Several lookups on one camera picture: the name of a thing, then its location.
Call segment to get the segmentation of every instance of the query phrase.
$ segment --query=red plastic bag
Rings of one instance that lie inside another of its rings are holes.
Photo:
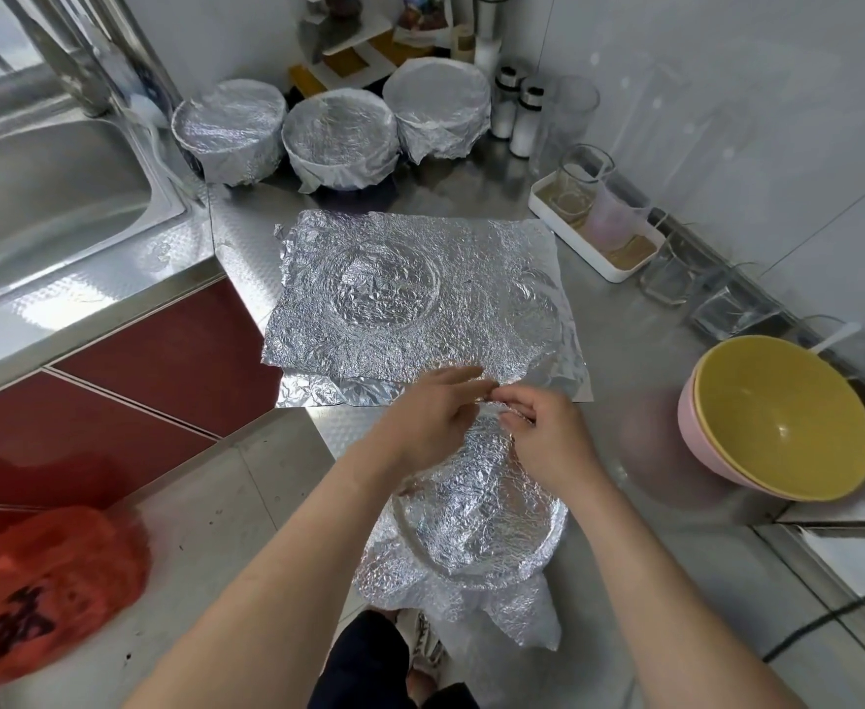
[[[42,512],[0,534],[0,683],[54,662],[143,593],[141,524],[91,508]]]

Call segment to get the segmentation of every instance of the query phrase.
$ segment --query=sink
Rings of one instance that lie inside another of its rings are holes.
[[[0,135],[0,296],[186,211],[139,130],[77,109]]]

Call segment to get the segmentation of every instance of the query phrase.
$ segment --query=yellow bowl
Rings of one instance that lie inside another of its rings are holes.
[[[705,354],[696,414],[742,475],[794,500],[837,500],[865,481],[865,408],[828,363],[780,338],[746,335]]]

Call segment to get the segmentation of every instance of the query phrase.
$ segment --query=person's left hand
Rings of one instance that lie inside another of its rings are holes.
[[[386,455],[403,478],[456,452],[479,414],[477,402],[498,386],[479,379],[482,368],[441,368],[424,373],[397,398],[365,441]]]

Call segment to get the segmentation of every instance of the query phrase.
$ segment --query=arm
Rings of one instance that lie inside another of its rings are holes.
[[[569,506],[587,535],[650,706],[797,709],[803,704],[705,603],[609,479],[578,408],[527,386],[492,391],[525,470]]]
[[[470,380],[481,372],[433,371],[403,393],[125,707],[306,706],[383,504],[462,445],[496,385]]]

